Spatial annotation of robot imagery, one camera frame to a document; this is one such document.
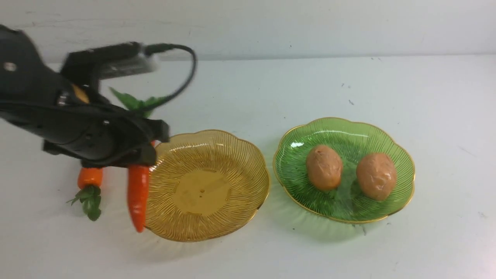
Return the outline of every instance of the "plate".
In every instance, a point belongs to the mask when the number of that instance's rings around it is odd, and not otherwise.
[[[340,186],[317,190],[308,180],[306,157],[316,145],[334,149],[343,160]],[[383,202],[365,197],[356,180],[358,162],[368,153],[384,152],[397,170],[396,186]],[[343,223],[370,223],[402,210],[415,191],[415,165],[408,152],[376,126],[329,117],[289,130],[279,142],[273,168],[288,195],[306,210]]]
[[[265,159],[252,143],[219,130],[180,134],[156,146],[146,227],[174,241],[232,233],[268,196]]]

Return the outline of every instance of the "white table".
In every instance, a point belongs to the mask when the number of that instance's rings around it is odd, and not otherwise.
[[[160,96],[188,67],[163,62],[102,86],[108,96],[107,86]],[[400,213],[353,227],[305,212],[273,179],[245,227],[189,244],[134,232],[122,169],[106,170],[92,223],[65,204],[78,161],[44,154],[40,139],[1,123],[0,278],[496,278],[495,105],[496,56],[200,62],[187,92],[154,114],[173,134],[226,130],[271,166],[294,126],[368,122],[412,155],[416,192]]]

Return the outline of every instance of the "orange carrot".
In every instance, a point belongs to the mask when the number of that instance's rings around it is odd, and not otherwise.
[[[73,205],[76,201],[83,204],[83,212],[92,221],[96,221],[102,211],[100,210],[100,196],[103,180],[103,168],[81,168],[77,177],[77,186],[81,189],[74,199],[68,201]]]
[[[103,180],[103,168],[81,168],[77,177],[77,186],[82,190],[89,185],[100,188]]]
[[[149,172],[148,166],[127,167],[127,208],[137,232],[142,232],[145,227]]]

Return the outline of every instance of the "green glass plate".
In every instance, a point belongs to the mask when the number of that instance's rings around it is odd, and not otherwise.
[[[317,190],[307,176],[307,154],[316,145],[334,149],[343,160],[340,186]],[[357,183],[356,167],[368,153],[383,152],[398,173],[389,197],[377,202],[365,197]],[[415,166],[410,155],[383,130],[341,118],[321,118],[289,130],[279,142],[273,168],[279,183],[299,205],[317,215],[343,223],[370,223],[402,210],[414,193]]]

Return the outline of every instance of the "gold plate rim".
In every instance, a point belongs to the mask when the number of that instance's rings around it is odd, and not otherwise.
[[[223,237],[223,236],[226,236],[226,235],[229,235],[233,232],[236,232],[238,230],[240,230],[241,228],[243,228],[244,226],[246,226],[254,217],[255,215],[257,214],[258,210],[260,210],[260,208],[262,207],[262,205],[265,203],[265,201],[267,200],[267,198],[269,197],[269,193],[270,193],[270,186],[272,185],[272,179],[271,179],[271,176],[270,176],[270,172],[269,172],[269,169],[267,167],[267,160],[265,159],[265,157],[263,156],[263,152],[262,150],[260,150],[260,148],[258,148],[258,146],[256,146],[255,144],[253,144],[252,142],[246,140],[246,139],[241,139],[239,137],[237,137],[236,135],[230,133],[230,132],[227,132],[227,131],[224,131],[224,130],[218,130],[218,129],[207,129],[207,130],[201,130],[201,131],[198,131],[198,132],[195,132],[195,133],[181,133],[181,134],[176,134],[172,137],[170,137],[169,141],[172,141],[173,138],[177,138],[177,137],[181,137],[181,136],[193,136],[193,135],[197,135],[197,134],[200,134],[200,133],[205,133],[205,132],[218,132],[218,133],[224,133],[224,134],[227,134],[231,137],[234,137],[236,140],[239,140],[239,141],[244,141],[250,145],[252,145],[253,147],[255,147],[255,150],[258,152],[258,154],[260,154],[260,156],[262,157],[263,161],[264,161],[264,170],[265,170],[265,173],[267,174],[267,178],[268,178],[268,182],[267,182],[267,185],[265,186],[266,188],[266,194],[265,194],[265,197],[264,199],[261,201],[260,205],[253,211],[253,214],[251,214],[250,218],[244,222],[240,227],[236,228],[235,230],[232,230],[230,232],[227,232],[227,233],[224,233],[224,234],[219,234],[219,235],[216,235],[216,236],[213,236],[213,237],[206,237],[206,238],[202,238],[202,239],[198,239],[198,240],[178,240],[178,239],[172,239],[172,238],[168,238],[168,237],[164,237],[162,235],[158,235],[156,234],[153,230],[151,230],[148,226],[144,226],[147,230],[149,230],[150,232],[152,232],[153,234],[155,234],[156,236],[158,237],[161,237],[163,239],[167,239],[167,240],[170,240],[170,241],[175,241],[175,242],[183,242],[183,243],[192,243],[192,242],[200,242],[200,241],[205,241],[205,240],[210,240],[210,239],[215,239],[215,238],[219,238],[219,237]],[[155,146],[155,150],[158,151],[158,147],[162,144],[168,144],[169,142],[160,142],[159,144],[157,144]],[[149,176],[152,176],[153,174],[153,171],[155,170],[155,167],[156,165],[153,167],[153,170],[150,170],[150,174]]]
[[[381,216],[379,218],[376,218],[376,219],[371,219],[371,220],[365,220],[365,221],[350,221],[350,220],[343,220],[343,219],[339,219],[339,218],[334,218],[334,217],[329,217],[329,216],[325,216],[323,214],[320,214],[316,211],[313,211],[309,208],[307,208],[306,206],[302,205],[301,203],[299,203],[297,200],[295,200],[295,198],[293,198],[293,196],[291,196],[291,194],[288,192],[288,190],[286,189],[286,186],[282,183],[281,181],[281,178],[279,177],[279,173],[276,171],[276,155],[277,153],[279,152],[279,150],[281,149],[281,146],[282,146],[282,142],[283,142],[283,139],[293,130],[295,129],[298,129],[298,128],[301,128],[301,127],[304,127],[304,126],[308,126],[310,124],[312,124],[313,122],[316,122],[316,121],[319,121],[319,120],[323,120],[323,119],[338,119],[338,120],[343,120],[343,121],[346,121],[346,122],[349,122],[349,123],[352,123],[352,124],[365,124],[365,125],[368,125],[368,126],[371,126],[371,127],[374,127],[376,129],[378,129],[379,131],[383,132],[384,134],[386,134],[386,136],[388,136],[391,141],[393,142],[394,145],[396,145],[397,147],[401,148],[407,155],[408,155],[408,158],[410,159],[410,161],[412,161],[412,165],[413,165],[413,179],[412,179],[412,193],[410,194],[410,197],[408,198],[408,201],[398,210],[390,213],[390,214],[386,214],[384,216]],[[277,145],[277,149],[274,153],[274,156],[272,157],[272,170],[274,172],[274,175],[277,179],[277,181],[279,182],[279,184],[282,186],[282,188],[284,189],[284,191],[286,192],[286,194],[296,203],[298,204],[299,206],[303,207],[305,210],[317,215],[317,216],[321,216],[321,217],[324,217],[326,219],[329,219],[329,220],[332,220],[332,221],[336,221],[336,222],[340,222],[340,223],[345,223],[345,224],[366,224],[366,223],[373,223],[373,222],[377,222],[377,221],[381,221],[381,220],[384,220],[386,218],[388,218],[389,216],[393,215],[393,214],[396,214],[398,212],[400,212],[401,210],[403,210],[411,201],[412,201],[412,198],[413,198],[413,195],[415,193],[415,162],[413,161],[413,158],[411,157],[411,155],[408,153],[408,151],[406,149],[404,149],[402,146],[400,146],[394,139],[393,137],[391,137],[390,134],[388,134],[386,131],[384,131],[383,129],[373,125],[373,124],[370,124],[370,123],[365,123],[365,122],[358,122],[358,121],[351,121],[351,120],[348,120],[348,119],[344,119],[344,118],[340,118],[340,117],[322,117],[322,118],[318,118],[318,119],[315,119],[315,120],[312,120],[310,122],[308,122],[307,124],[304,124],[304,125],[299,125],[299,126],[296,126],[296,127],[293,127],[291,129],[289,129],[287,132],[284,133],[284,135],[281,137],[281,139],[279,140],[279,144]]]

